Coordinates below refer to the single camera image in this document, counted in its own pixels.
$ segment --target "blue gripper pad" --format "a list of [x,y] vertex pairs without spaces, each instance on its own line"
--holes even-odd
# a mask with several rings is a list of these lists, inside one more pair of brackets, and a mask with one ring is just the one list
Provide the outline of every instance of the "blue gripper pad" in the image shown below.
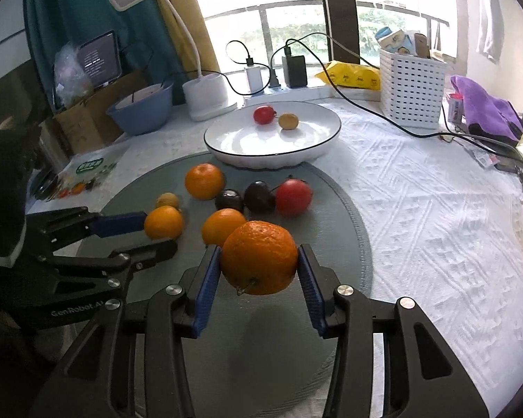
[[219,277],[221,276],[221,267],[219,264],[221,258],[221,248],[216,247],[211,256],[208,248],[206,255],[199,264],[198,274],[204,273],[204,279],[199,287],[199,292],[196,296],[194,306],[194,323],[192,324],[192,332],[194,336],[199,337],[200,333],[207,326],[209,315],[211,313],[211,306],[217,292],[219,284]]
[[132,212],[111,217],[99,217],[90,223],[89,229],[92,234],[99,237],[111,237],[112,235],[127,234],[143,229],[143,223],[147,214],[145,212]]
[[325,302],[311,267],[311,263],[313,264],[314,262],[317,265],[316,257],[310,245],[301,245],[298,248],[298,279],[302,286],[302,293],[304,294],[304,301],[308,308],[308,314],[310,314],[312,326],[318,331],[320,336],[324,336],[327,330]]

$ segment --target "black cable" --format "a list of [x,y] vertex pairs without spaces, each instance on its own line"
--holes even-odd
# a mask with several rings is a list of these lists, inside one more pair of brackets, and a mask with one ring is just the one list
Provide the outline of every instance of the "black cable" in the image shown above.
[[[331,77],[329,76],[329,73],[327,72],[326,68],[325,68],[325,65],[324,63],[318,58],[318,56],[310,50],[310,48],[308,48],[303,42],[301,42],[299,39],[290,39],[291,41],[293,42],[296,42],[298,44],[300,44],[301,46],[303,46],[306,50],[308,50],[308,52],[310,52],[311,55],[313,55],[313,57],[316,58],[316,60],[318,61],[318,63],[320,63],[320,65],[322,66],[322,68],[324,69],[324,73],[327,77],[327,79],[329,80],[329,83],[330,85],[333,87],[333,89],[335,89],[335,91],[344,99],[346,100],[348,103],[350,103],[351,105],[354,105],[355,107],[357,108],[360,108],[361,110],[364,110],[364,111],[367,111],[368,113],[371,113],[372,115],[374,116],[378,116],[379,118],[381,119],[384,119],[385,121],[389,122],[389,124],[392,124],[393,126],[397,127],[399,130],[401,130],[402,132],[405,132],[407,135],[410,135],[410,136],[414,136],[415,138],[421,138],[421,139],[424,139],[424,138],[433,138],[433,137],[436,137],[436,136],[453,136],[455,138],[461,138],[463,140],[465,140],[466,142],[469,142],[470,144],[474,145],[474,146],[477,146],[478,148],[480,149],[483,149],[484,151],[486,151],[487,153],[489,154],[494,154],[494,155],[498,155],[500,157],[506,157],[507,159],[511,159],[515,162],[518,162],[520,163],[521,165],[523,165],[523,158],[520,157],[520,158],[517,158],[517,157],[514,157],[512,155],[508,155],[508,154],[500,154],[500,153],[497,153],[493,150],[490,150],[484,146],[482,146],[481,144],[471,140],[469,137],[472,136],[472,135],[462,135],[461,133],[454,133],[454,132],[434,132],[434,133],[425,133],[425,134],[421,134],[421,133],[414,133],[414,132],[411,132],[410,130],[408,129],[405,129],[404,127],[400,126],[399,124],[397,124],[395,121],[389,119],[388,117],[384,116],[384,115],[381,115],[380,113],[377,113],[373,110],[370,110],[369,108],[366,108],[362,105],[359,105],[358,103],[356,102],[353,102],[352,100],[349,99],[349,97],[345,96],[341,90],[335,85],[335,83],[333,83],[333,80],[331,79]],[[273,61],[273,57],[275,56],[275,54],[281,50],[285,48],[285,46],[281,47],[280,49],[276,50],[275,53],[273,54],[273,56],[271,57],[271,60]]]
[[147,60],[147,63],[145,66],[141,69],[143,72],[145,72],[146,69],[149,68],[149,65],[151,64],[151,60],[153,59],[153,56],[155,55],[155,51],[151,48],[151,46],[146,43],[145,41],[142,41],[141,39],[136,39],[134,42],[130,42],[126,47],[123,47],[120,50],[120,54],[123,54],[126,50],[130,49],[131,47],[134,47],[136,44],[142,44],[143,46],[147,47],[151,54],[149,55],[149,59]]
[[364,59],[363,57],[361,57],[358,53],[353,52],[352,50],[349,50],[348,48],[346,48],[346,47],[345,47],[343,44],[341,44],[339,41],[333,39],[329,34],[322,33],[322,32],[320,32],[320,31],[314,31],[313,33],[308,33],[307,35],[302,36],[302,37],[299,38],[299,39],[289,38],[289,39],[287,39],[287,40],[285,41],[285,45],[288,46],[288,43],[289,43],[290,40],[291,40],[291,41],[297,41],[297,42],[299,42],[299,41],[301,41],[301,40],[303,40],[303,39],[305,39],[305,38],[307,38],[307,37],[309,37],[309,36],[313,36],[313,35],[315,35],[315,34],[319,34],[319,35],[321,35],[321,36],[325,36],[325,37],[327,37],[330,41],[336,43],[336,44],[337,44],[339,47],[341,47],[344,51],[346,51],[347,53],[350,53],[351,55],[353,55],[354,57],[358,58],[359,60],[364,61],[364,62],[365,62],[366,64],[368,64],[370,67],[373,67],[374,69],[378,69],[378,70],[380,69],[378,66],[373,65],[373,64],[370,63],[368,60],[365,60],[365,59]]
[[[233,42],[237,42],[238,44],[240,44],[241,46],[244,47],[244,50],[246,50],[246,54],[248,55],[247,58],[246,58],[246,62],[243,63],[243,62],[240,62],[240,61],[234,61],[233,58],[231,57],[231,55],[229,55],[229,51],[227,50],[229,48],[229,45],[232,44]],[[232,61],[233,63],[235,64],[241,64],[241,65],[260,65],[262,67],[266,67],[269,69],[269,66],[267,64],[263,64],[263,63],[256,63],[254,62],[254,60],[252,60],[252,57],[250,55],[250,51],[248,50],[248,47],[246,47],[246,44],[244,42],[242,42],[241,40],[238,40],[238,39],[233,39],[233,40],[229,40],[225,46],[225,53],[227,54],[227,58],[229,58],[230,61]]]
[[[236,94],[238,94],[239,96],[254,96],[255,94],[258,94],[259,92],[265,90],[268,86],[269,86],[269,83],[271,83],[271,76],[269,77],[269,80],[268,82],[263,86],[262,89],[260,89],[259,91],[256,91],[256,92],[247,92],[247,93],[242,93],[242,92],[238,92],[232,85],[232,83],[230,82],[230,79],[227,77],[226,74],[224,74],[223,72],[219,72],[219,71],[210,71],[209,69],[201,69],[202,72],[209,72],[209,73],[213,73],[213,74],[219,74],[219,75],[222,75],[226,80],[227,80],[227,83],[229,83],[229,87],[232,89],[232,91]],[[173,76],[173,75],[180,75],[180,74],[183,74],[183,75],[186,75],[186,74],[192,74],[192,73],[197,73],[197,69],[194,69],[193,71],[184,71],[184,72],[174,72],[172,74],[169,74],[168,76]]]
[[238,40],[238,39],[229,40],[227,42],[227,44],[225,46],[225,53],[227,54],[227,57],[229,57],[229,60],[232,61],[233,63],[236,63],[236,64],[246,64],[246,63],[239,63],[238,61],[234,61],[233,58],[230,57],[229,52],[228,52],[227,49],[229,48],[230,44],[232,44],[233,42],[237,42],[242,47],[244,47],[244,50],[246,50],[246,55],[248,56],[248,58],[251,58],[250,51],[248,50],[248,47],[246,47],[246,44],[244,42],[242,42],[241,40]]

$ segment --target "small box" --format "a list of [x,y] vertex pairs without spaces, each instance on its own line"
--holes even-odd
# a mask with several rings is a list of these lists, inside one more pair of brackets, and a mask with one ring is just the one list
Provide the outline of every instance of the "small box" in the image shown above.
[[122,135],[122,130],[106,114],[106,110],[113,103],[146,86],[147,82],[141,71],[135,71],[97,90],[89,99],[56,115],[54,119],[62,127],[74,154],[85,154],[104,148]]
[[448,110],[447,120],[453,124],[463,121],[463,96],[457,92],[447,94]]

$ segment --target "green label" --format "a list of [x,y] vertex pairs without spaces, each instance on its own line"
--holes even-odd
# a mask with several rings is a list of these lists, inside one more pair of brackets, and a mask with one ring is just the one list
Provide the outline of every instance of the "green label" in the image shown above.
[[90,160],[89,162],[82,163],[76,170],[76,174],[86,173],[87,171],[93,171],[98,168],[104,159]]

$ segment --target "window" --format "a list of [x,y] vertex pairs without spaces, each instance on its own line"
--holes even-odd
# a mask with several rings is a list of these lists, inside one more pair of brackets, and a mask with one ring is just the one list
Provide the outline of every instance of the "window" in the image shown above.
[[373,64],[379,63],[379,47],[374,33],[384,27],[416,30],[429,44],[457,57],[456,0],[356,0],[360,53]]
[[[243,66],[233,63],[226,54],[229,40],[239,39],[249,48],[254,61],[267,64],[273,51],[289,37],[298,37],[313,31],[325,32],[326,22],[321,0],[198,0],[206,19],[207,30],[222,72],[241,71]],[[309,47],[322,61],[328,61],[327,42],[310,39]],[[300,46],[293,47],[300,53]],[[236,61],[244,61],[244,50],[229,46],[229,54]],[[306,54],[308,63],[316,63]],[[275,63],[280,64],[279,55]]]

